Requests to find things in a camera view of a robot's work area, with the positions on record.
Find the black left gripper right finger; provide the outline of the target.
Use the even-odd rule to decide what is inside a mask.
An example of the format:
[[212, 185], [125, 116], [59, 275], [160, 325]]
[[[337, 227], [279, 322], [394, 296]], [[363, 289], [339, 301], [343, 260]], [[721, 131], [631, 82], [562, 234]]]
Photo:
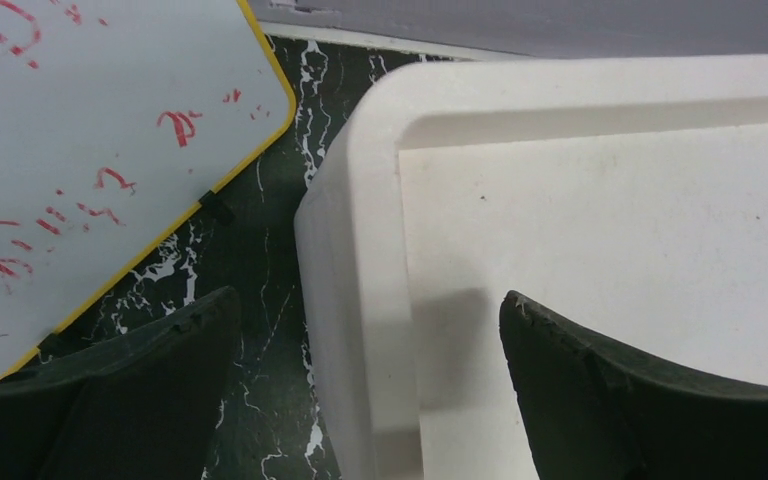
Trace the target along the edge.
[[768, 386], [695, 370], [510, 291], [499, 333], [542, 479], [768, 479]]

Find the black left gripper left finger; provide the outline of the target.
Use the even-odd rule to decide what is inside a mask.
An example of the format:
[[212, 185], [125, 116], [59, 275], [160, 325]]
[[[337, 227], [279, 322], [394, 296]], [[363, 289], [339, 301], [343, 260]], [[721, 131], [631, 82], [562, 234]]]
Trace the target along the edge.
[[0, 380], [0, 479], [197, 479], [239, 345], [223, 287]]

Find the white plastic drawer organizer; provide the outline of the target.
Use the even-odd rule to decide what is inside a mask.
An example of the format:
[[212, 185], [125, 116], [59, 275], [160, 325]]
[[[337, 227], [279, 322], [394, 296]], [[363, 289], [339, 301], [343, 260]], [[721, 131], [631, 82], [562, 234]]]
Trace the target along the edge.
[[342, 477], [534, 479], [509, 291], [768, 385], [768, 55], [399, 68], [294, 226]]

